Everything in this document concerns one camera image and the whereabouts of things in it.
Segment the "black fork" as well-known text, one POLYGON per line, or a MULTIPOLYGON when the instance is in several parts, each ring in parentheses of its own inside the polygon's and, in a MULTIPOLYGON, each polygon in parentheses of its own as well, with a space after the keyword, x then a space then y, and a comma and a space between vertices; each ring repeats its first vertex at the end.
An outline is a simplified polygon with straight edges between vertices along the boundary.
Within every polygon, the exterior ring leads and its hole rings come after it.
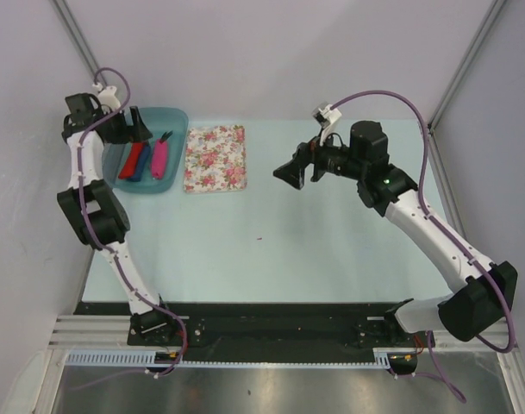
POLYGON ((164 143, 166 142, 171 136, 173 135, 172 131, 165 132, 159 139, 159 142, 164 143))

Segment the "magenta paper napkin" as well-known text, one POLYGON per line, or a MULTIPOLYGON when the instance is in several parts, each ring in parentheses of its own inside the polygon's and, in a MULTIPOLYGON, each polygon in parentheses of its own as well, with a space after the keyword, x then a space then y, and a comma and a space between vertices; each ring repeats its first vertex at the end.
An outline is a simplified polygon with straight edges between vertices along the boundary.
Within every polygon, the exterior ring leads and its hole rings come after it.
POLYGON ((168 143, 166 138, 159 139, 153 147, 151 174, 154 179, 163 179, 166 173, 168 159, 168 143))

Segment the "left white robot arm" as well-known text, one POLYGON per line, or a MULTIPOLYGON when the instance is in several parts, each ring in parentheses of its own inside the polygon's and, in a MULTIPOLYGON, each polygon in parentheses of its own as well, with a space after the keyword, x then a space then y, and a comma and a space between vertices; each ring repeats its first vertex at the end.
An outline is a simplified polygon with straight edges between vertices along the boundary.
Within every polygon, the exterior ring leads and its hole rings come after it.
POLYGON ((69 109, 62 137, 71 152, 71 178, 57 202, 79 241, 109 263, 128 297, 130 346, 165 346, 183 334, 162 297, 142 278, 129 252, 130 222, 124 207, 103 178, 105 144, 145 143, 152 133, 133 107, 107 111, 91 93, 66 97, 69 109))

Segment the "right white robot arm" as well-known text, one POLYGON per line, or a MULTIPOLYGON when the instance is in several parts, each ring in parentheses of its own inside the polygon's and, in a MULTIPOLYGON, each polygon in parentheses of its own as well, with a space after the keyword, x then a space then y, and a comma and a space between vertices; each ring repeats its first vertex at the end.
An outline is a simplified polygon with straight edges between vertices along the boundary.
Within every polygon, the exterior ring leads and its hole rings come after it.
POLYGON ((305 170, 312 181, 326 173, 353 179, 363 204, 397 226, 431 260, 450 294, 426 300, 407 299, 389 311, 384 337, 403 346, 416 332, 445 329, 462 342, 483 331, 512 307, 518 274, 504 261, 496 264, 463 240, 425 202, 417 183, 390 162, 388 137, 379 122, 360 121, 350 128, 349 144, 314 137, 297 146, 291 161, 273 175, 293 188, 304 186, 305 170))

